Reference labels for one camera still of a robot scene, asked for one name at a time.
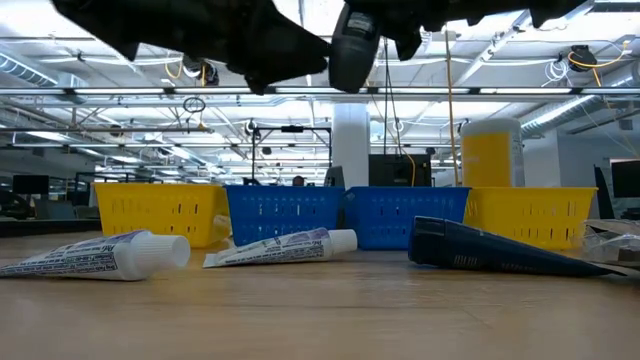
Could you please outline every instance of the dark blue tube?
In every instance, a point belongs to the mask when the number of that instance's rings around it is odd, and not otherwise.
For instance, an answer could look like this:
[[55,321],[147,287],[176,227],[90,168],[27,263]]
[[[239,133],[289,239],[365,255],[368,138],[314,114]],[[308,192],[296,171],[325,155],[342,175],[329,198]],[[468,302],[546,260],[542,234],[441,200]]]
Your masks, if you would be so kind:
[[409,259],[447,269],[556,276],[625,274],[448,220],[416,217]]

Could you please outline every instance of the tube cap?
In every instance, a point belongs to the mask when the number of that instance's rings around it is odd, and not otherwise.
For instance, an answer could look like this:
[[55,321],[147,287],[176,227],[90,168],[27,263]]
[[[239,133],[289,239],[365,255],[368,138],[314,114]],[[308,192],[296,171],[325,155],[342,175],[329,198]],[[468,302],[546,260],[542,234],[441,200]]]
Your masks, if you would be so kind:
[[132,242],[136,267],[145,273],[185,267],[191,256],[189,241],[184,236],[150,235]]
[[358,250],[358,236],[353,230],[329,230],[333,255]]

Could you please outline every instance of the ventilation duct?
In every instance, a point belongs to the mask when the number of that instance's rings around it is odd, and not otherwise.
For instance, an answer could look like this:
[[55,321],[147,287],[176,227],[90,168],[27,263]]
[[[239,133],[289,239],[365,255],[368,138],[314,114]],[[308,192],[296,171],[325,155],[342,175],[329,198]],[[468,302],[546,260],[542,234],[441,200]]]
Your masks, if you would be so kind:
[[[602,85],[604,87],[640,86],[640,60],[606,75]],[[596,95],[580,96],[565,102],[545,105],[520,118],[522,136],[530,138],[542,134],[584,116],[585,111],[592,113],[603,106],[603,97]]]
[[[84,80],[73,74],[44,69],[2,45],[0,45],[0,72],[14,76],[37,87],[77,88],[87,86]],[[72,101],[76,104],[81,104],[86,101],[86,98],[76,95],[65,95],[59,98],[61,100]]]

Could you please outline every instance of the desk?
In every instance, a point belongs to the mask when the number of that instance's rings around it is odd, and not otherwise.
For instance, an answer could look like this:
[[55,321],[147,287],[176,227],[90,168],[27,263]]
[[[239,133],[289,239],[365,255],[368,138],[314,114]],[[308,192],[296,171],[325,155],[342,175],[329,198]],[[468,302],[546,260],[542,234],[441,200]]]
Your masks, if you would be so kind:
[[[0,264],[95,233],[0,239]],[[0,280],[0,358],[622,359],[640,283],[425,270],[402,253],[188,269],[136,283]]]

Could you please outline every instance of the person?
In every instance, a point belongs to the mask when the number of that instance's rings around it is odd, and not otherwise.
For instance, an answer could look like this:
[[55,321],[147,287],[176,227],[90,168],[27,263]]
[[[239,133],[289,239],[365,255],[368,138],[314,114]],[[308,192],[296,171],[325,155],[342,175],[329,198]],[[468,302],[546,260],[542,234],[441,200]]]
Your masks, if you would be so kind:
[[294,177],[293,186],[304,186],[304,178],[300,175]]

